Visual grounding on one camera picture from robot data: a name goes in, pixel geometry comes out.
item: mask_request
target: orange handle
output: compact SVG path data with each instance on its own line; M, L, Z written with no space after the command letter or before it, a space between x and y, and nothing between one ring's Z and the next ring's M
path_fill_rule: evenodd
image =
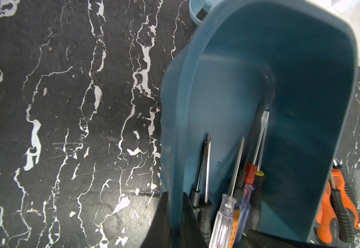
M317 229L317 235L320 240L326 244L330 244L333 241L333 235L330 230L330 223L333 219L337 219L333 207L330 203L331 187L329 182L327 182L326 190L323 195L323 200L321 204L322 208L322 217L320 226Z
M319 224L322 223L322 215L323 215L323 208L322 208L322 204L321 204L320 208L319 208L319 212L317 213L317 216L316 216L316 221Z
M238 225L239 225L239 216L241 215L240 209L235 209L233 211L233 224L232 224L232 231L231 236L229 238L228 248L232 248L233 243L235 242L236 232L238 231Z
M336 189L341 190L342 204L344 204L344 207L348 208L354 214L354 216L355 216L354 226L357 230L359 230L359 225L358 225L359 214L358 214L358 211L356 210L355 205L353 204L351 199L349 199L348 195L346 194L344 176L342 175L341 171L339 171L337 169L333 169L332 174L333 174L333 179L334 179L334 184L335 184Z

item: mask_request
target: metal shaft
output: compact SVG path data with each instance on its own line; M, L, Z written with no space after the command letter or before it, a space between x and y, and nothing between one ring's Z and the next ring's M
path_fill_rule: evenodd
M330 171L330 185L332 189L335 189L333 174Z
M257 161L258 151L260 148L262 136L264 133L265 126L267 125L269 116L270 116L270 112L268 110L266 110L262 113L260 135L258 136L256 150L254 151L254 157L253 157L253 161L252 161L252 164L254 164L254 165L256 164L256 161Z
M210 174L210 150L212 148L212 137L210 133L207 134L207 153L206 153L206 181L205 181L205 194L204 201L209 201L209 174Z
M238 157L236 158L235 166L234 166L234 168L233 168L231 184L229 185L229 191L228 191L228 195L229 195L229 196L232 196L232 195L233 195L233 190L234 190L234 187L235 187L236 176L238 175L239 165L240 165L240 163L241 163L242 151L243 151L243 145L244 145L244 144L245 144L245 137L242 135L241 146L239 147Z
M202 168L205 161L205 156L206 156L206 141L203 142L201 156L199 157L198 176L197 176L197 180L195 181L196 191L199 191L199 183L201 182Z
M262 136L260 155L258 156L257 171L260 171L261 168L262 154L264 153L265 138L267 137L267 129L268 129L268 122L265 125L264 134Z
M251 133L249 135L249 142L248 142L248 145L247 145L247 151L246 151L245 158L243 160L243 164L242 164L242 167L241 167L241 169L244 170L244 171L246 171L247 162L249 161L249 156L250 156L250 153L251 153L252 148L254 146L254 142L253 142L254 137L257 136L258 122L261 120L262 114L264 112L263 107L264 107L263 102L260 102L259 107L257 108L257 111L256 111L256 116L254 117L254 121L253 121L253 125L252 125L252 131L251 131Z

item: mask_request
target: light blue cup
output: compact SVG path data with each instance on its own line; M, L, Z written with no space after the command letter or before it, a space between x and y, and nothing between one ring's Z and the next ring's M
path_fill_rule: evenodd
M350 27L305 1L226 0L211 10L162 81L161 192L169 193L173 239L206 133L215 213L241 134L251 132L263 101L270 123L261 231L306 241L353 96L356 59Z

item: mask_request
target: transparent plastic handle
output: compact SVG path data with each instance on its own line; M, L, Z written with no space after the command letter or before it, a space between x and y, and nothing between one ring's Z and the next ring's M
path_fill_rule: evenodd
M217 212L209 248L226 248L228 246L232 224L232 217L223 215L220 211Z
M223 194L220 210L217 212L214 222L209 248L227 248L232 231L232 215L235 203L234 197Z
M241 211L241 214L239 216L239 225L238 225L238 231L236 232L235 237L235 244L239 243L242 238L243 230L245 229L245 225L247 222L247 217L249 216L250 211L250 198L252 195L254 188L252 185L244 184L243 186L243 195L240 199L239 209Z

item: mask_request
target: black marble surface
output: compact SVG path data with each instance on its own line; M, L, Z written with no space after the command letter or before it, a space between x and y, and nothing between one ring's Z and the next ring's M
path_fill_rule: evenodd
M0 247L139 247L158 202L160 84L196 28L187 0L0 3ZM337 155L351 181L358 81Z

